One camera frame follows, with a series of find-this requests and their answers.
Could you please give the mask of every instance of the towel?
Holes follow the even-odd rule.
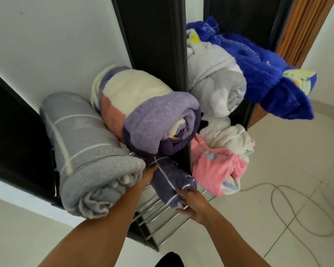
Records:
[[[140,70],[112,65],[94,80],[92,106],[108,129],[139,156],[170,156],[191,141],[200,124],[199,103]]]
[[[143,160],[122,150],[101,116],[73,93],[54,93],[40,108],[60,173],[59,194],[72,215],[98,218],[142,178]]]
[[[181,199],[175,190],[197,188],[197,183],[192,176],[182,170],[175,161],[169,157],[153,157],[146,161],[147,165],[158,164],[154,172],[151,185],[159,198],[172,208],[183,208]]]
[[[191,141],[192,176],[210,193],[220,197],[240,190],[247,163],[228,149],[211,149],[199,134]]]
[[[202,112],[225,117],[244,99],[246,80],[235,58],[218,45],[200,42],[187,30],[188,89]]]
[[[203,116],[202,119],[208,121],[208,126],[200,130],[199,135],[208,147],[228,149],[249,163],[249,155],[254,152],[255,143],[242,125],[230,126],[228,117]]]
[[[213,17],[188,23],[187,29],[195,29],[202,42],[218,45],[236,59],[247,82],[245,100],[259,103],[265,111],[284,119],[314,118],[307,95],[293,80],[284,77],[284,72],[294,67],[288,67],[276,53],[240,35],[220,34]]]

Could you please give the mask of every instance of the hand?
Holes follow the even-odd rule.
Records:
[[[143,177],[141,179],[141,184],[144,186],[143,188],[145,188],[145,186],[151,182],[152,177],[153,177],[153,173],[158,169],[158,165],[153,165],[149,168],[145,168],[143,170]]]
[[[197,223],[205,226],[209,215],[215,210],[207,199],[194,187],[189,190],[176,190],[177,194],[184,197],[181,202],[188,205],[186,209],[176,209],[180,214],[188,215]]]

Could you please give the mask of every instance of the pink towel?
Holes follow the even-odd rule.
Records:
[[[248,166],[228,149],[211,149],[197,133],[191,141],[191,163],[197,183],[217,197],[225,194],[221,187],[227,176],[238,179]]]

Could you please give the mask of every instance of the human arm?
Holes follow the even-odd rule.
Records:
[[[146,168],[142,180],[125,194],[106,217],[87,219],[47,255],[39,267],[113,267],[120,255],[138,200],[157,167]]]
[[[177,212],[190,216],[208,231],[225,267],[270,267],[238,234],[205,197],[195,188],[176,190],[186,200],[186,209]]]

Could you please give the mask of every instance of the fleece blanket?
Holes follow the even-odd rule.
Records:
[[[228,149],[212,149],[196,133],[191,141],[192,176],[210,193],[220,197],[240,190],[239,179],[247,163]]]
[[[174,92],[158,78],[128,67],[104,69],[93,82],[91,103],[108,129],[143,157],[180,151],[200,124],[193,95]]]
[[[175,161],[169,157],[157,156],[146,161],[148,166],[158,165],[153,174],[151,185],[159,198],[172,208],[183,208],[181,199],[175,190],[197,188],[192,176],[182,170]]]
[[[49,95],[40,115],[54,147],[63,207],[84,218],[107,215],[125,188],[141,180],[144,161],[122,150],[99,114],[77,94]]]
[[[294,67],[288,67],[276,53],[240,35],[220,34],[212,17],[205,22],[188,23],[187,29],[194,29],[201,41],[219,45],[236,59],[247,81],[245,100],[259,103],[267,112],[284,119],[314,118],[307,95],[293,80],[284,77],[285,70]],[[314,85],[316,74],[303,80]]]
[[[200,130],[199,135],[210,148],[228,149],[249,163],[249,155],[254,153],[255,142],[242,125],[230,126],[228,117],[203,115],[202,119],[208,121],[208,126]]]
[[[235,58],[218,45],[201,42],[187,30],[188,89],[202,112],[225,117],[244,99],[246,80]]]

